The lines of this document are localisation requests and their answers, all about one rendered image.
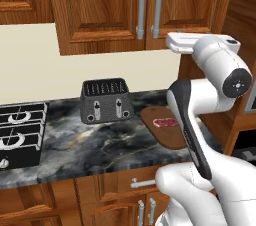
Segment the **grey four-slot toaster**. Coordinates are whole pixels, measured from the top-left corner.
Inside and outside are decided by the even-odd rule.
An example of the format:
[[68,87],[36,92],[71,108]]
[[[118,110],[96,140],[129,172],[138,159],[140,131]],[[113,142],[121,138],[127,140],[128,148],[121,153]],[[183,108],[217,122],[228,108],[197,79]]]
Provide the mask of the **grey four-slot toaster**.
[[133,104],[123,78],[83,82],[80,95],[80,117],[84,124],[125,121],[133,116]]

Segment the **wooden base cabinet run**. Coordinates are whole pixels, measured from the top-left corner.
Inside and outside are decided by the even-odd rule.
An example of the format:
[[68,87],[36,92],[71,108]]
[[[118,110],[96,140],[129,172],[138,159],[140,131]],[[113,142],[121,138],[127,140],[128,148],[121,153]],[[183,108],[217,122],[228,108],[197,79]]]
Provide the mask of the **wooden base cabinet run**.
[[0,190],[0,226],[84,226],[98,198],[93,176]]

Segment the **silver built-in microwave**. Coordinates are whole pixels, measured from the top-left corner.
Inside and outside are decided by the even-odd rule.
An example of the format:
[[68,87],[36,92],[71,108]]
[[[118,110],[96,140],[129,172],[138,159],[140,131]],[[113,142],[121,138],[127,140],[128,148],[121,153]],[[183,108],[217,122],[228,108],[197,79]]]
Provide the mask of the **silver built-in microwave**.
[[243,112],[256,113],[256,80],[254,81]]

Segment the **brown wooden cutting board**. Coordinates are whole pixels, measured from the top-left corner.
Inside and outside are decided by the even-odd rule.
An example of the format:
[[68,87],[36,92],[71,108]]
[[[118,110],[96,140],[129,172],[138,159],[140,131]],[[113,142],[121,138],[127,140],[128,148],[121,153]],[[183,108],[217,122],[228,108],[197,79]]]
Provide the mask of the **brown wooden cutting board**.
[[186,147],[185,140],[179,128],[174,127],[158,128],[153,125],[154,119],[175,118],[168,107],[149,106],[140,112],[140,117],[160,145],[171,150],[180,150]]

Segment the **red raw meat steak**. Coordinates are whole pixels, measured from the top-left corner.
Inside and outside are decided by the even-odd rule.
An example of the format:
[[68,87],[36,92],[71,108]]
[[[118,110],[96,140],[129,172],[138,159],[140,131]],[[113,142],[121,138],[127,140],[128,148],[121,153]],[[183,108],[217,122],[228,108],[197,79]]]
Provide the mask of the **red raw meat steak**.
[[174,127],[178,125],[178,122],[175,118],[159,118],[153,120],[153,125],[162,128],[162,127]]

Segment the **wooden drawer front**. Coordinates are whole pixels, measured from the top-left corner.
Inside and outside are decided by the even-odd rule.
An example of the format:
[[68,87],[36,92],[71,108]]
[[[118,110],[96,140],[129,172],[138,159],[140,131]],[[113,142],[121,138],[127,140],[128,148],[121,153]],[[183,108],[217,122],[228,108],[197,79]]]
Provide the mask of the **wooden drawer front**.
[[138,188],[132,188],[131,184],[134,178],[137,182],[153,180],[158,168],[156,165],[99,175],[99,200],[105,202],[156,192],[155,184]]

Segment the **black built-in oven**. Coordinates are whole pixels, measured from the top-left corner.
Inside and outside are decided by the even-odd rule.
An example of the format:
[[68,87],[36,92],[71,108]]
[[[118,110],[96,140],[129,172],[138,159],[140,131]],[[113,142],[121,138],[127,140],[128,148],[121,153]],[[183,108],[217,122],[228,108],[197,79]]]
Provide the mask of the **black built-in oven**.
[[256,166],[256,129],[239,132],[232,156]]

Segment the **wooden base cabinet door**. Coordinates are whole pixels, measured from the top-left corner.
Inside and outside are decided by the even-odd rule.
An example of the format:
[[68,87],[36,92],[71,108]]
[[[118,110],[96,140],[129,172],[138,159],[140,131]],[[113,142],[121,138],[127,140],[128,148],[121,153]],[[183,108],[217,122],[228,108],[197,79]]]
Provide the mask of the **wooden base cabinet door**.
[[168,205],[168,197],[166,195],[159,194],[159,193],[152,193],[152,194],[148,195],[147,202],[146,202],[146,210],[145,210],[147,226],[149,226],[148,214],[150,212],[150,203],[149,203],[150,198],[153,198],[156,201],[156,208],[155,208],[155,213],[154,213],[154,223],[153,223],[153,226],[155,226],[157,219],[165,211],[165,209]]
[[92,226],[138,226],[138,201],[117,202],[97,208],[91,212]]

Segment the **black gas hob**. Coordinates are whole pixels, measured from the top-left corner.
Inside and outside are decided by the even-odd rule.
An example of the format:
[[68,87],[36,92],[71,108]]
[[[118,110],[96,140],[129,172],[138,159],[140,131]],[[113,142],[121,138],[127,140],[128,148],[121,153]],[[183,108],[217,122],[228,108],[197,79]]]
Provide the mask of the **black gas hob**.
[[49,104],[46,102],[0,106],[0,161],[3,170],[38,166]]

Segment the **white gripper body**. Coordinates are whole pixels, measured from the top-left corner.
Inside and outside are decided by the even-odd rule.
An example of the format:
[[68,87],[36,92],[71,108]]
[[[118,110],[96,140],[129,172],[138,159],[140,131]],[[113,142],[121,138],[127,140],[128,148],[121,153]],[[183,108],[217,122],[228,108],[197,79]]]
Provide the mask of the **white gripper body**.
[[208,34],[169,32],[166,36],[166,46],[174,53],[193,54],[195,44]]

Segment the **tall wooden oven cabinet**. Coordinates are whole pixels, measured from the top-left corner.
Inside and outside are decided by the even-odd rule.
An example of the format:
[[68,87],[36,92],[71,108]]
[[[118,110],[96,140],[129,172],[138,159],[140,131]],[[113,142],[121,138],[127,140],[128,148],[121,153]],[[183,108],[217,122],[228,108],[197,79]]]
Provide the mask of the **tall wooden oven cabinet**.
[[[230,0],[222,31],[241,43],[239,55],[256,80],[256,0]],[[251,89],[223,113],[201,115],[214,139],[231,155],[240,131],[256,129],[256,113],[243,112]]]

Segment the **wooden wall cabinet door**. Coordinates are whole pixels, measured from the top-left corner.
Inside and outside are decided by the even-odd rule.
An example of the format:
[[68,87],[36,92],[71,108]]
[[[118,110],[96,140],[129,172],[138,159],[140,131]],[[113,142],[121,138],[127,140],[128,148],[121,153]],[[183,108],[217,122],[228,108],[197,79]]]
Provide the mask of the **wooden wall cabinet door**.
[[140,51],[138,0],[51,0],[62,56]]
[[159,34],[154,39],[155,2],[147,0],[147,50],[165,49],[168,32],[221,33],[229,4],[229,0],[162,0]]

